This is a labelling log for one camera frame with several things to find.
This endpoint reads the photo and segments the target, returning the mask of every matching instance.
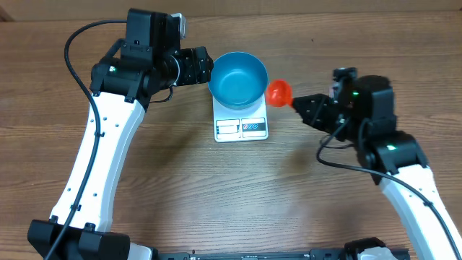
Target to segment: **green led light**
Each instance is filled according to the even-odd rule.
[[[398,149],[398,148],[394,147],[394,146],[391,145],[391,144],[387,145],[387,148],[388,148],[388,150],[390,150],[390,151],[394,151],[394,150]]]

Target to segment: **blue bowl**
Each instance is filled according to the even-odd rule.
[[[249,53],[226,53],[214,62],[209,89],[227,108],[251,107],[268,86],[268,73],[263,63]]]

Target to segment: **white scale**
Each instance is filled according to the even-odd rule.
[[[268,139],[265,95],[251,107],[226,108],[213,97],[214,137],[217,142],[241,142]]]

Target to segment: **wooden table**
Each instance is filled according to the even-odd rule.
[[[389,77],[398,127],[413,134],[462,230],[462,13],[308,14],[189,20],[184,48],[212,58],[247,51],[295,96],[327,92],[331,72]],[[0,259],[39,259],[26,235],[46,220],[68,180],[88,102],[63,61],[81,22],[0,23]],[[71,62],[90,69],[124,36],[123,25],[84,32]],[[166,96],[159,93],[154,98]],[[393,207],[366,174],[315,161],[324,135],[289,108],[268,108],[264,142],[217,144],[206,85],[178,87],[151,105],[126,157],[113,231],[163,252],[197,254],[342,247],[377,236],[411,248]],[[326,151],[355,161],[354,151]]]

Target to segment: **orange ball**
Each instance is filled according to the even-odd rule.
[[[269,84],[265,95],[266,103],[280,108],[285,105],[292,106],[292,87],[283,79],[276,79]]]

